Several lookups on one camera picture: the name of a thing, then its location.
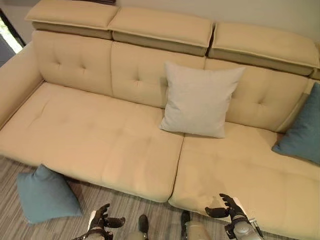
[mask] gray striped carpet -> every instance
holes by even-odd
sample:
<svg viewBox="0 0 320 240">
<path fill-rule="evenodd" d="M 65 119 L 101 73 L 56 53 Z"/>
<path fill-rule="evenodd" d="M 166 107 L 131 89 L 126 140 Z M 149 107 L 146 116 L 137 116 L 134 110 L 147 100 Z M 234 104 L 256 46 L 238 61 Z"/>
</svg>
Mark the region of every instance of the gray striped carpet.
<svg viewBox="0 0 320 240">
<path fill-rule="evenodd" d="M 83 217 L 64 217 L 28 225 L 20 206 L 16 178 L 34 168 L 0 156 L 0 239 L 1 240 L 69 240 L 86 232 L 91 211 L 110 203 L 110 217 L 125 217 L 124 227 L 114 230 L 114 240 L 124 240 L 137 229 L 141 214 L 149 218 L 150 240 L 179 240 L 182 210 L 168 203 L 155 203 L 108 188 L 68 179 L 83 209 Z M 212 240 L 228 240 L 224 223 L 193 213 L 192 219 L 203 222 Z M 265 240 L 289 240 L 265 233 Z"/>
</svg>

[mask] teal pillow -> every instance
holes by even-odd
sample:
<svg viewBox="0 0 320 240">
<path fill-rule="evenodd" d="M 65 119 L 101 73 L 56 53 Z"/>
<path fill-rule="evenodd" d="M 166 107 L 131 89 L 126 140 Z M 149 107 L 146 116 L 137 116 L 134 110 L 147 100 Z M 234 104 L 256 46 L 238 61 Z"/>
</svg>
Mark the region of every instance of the teal pillow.
<svg viewBox="0 0 320 240">
<path fill-rule="evenodd" d="M 19 173 L 17 188 L 24 215 L 31 224 L 82 216 L 79 202 L 64 177 L 44 165 L 33 173 Z"/>
<path fill-rule="evenodd" d="M 315 83 L 297 119 L 272 150 L 320 164 L 320 84 Z"/>
</svg>

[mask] sofa armrest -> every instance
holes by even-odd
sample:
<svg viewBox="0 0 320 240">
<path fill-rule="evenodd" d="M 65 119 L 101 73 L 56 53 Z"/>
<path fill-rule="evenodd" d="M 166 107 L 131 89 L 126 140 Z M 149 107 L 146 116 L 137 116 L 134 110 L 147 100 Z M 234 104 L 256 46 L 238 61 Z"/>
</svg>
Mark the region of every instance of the sofa armrest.
<svg viewBox="0 0 320 240">
<path fill-rule="evenodd" d="M 31 42 L 0 68 L 0 129 L 42 82 Z"/>
</svg>

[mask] beige sofa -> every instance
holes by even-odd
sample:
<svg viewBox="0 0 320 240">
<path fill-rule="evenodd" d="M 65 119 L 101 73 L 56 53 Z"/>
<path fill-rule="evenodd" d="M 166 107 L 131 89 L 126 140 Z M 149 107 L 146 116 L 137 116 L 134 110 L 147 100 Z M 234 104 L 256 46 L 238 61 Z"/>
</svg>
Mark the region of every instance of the beige sofa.
<svg viewBox="0 0 320 240">
<path fill-rule="evenodd" d="M 320 239 L 319 166 L 271 151 L 310 93 L 308 76 L 318 76 L 312 40 L 82 1 L 43 0 L 26 19 L 37 29 L 32 42 L 0 68 L 0 154 L 203 215 L 226 193 L 263 231 Z M 165 61 L 246 64 L 226 138 L 158 128 Z"/>
</svg>

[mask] white pillow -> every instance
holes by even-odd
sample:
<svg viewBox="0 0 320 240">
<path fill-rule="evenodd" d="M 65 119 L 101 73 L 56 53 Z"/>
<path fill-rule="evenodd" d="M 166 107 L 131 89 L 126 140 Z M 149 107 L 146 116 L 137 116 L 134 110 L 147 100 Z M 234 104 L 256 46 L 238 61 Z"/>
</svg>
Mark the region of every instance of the white pillow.
<svg viewBox="0 0 320 240">
<path fill-rule="evenodd" d="M 225 137 L 231 94 L 245 67 L 202 70 L 166 62 L 168 102 L 160 129 L 170 132 Z"/>
</svg>

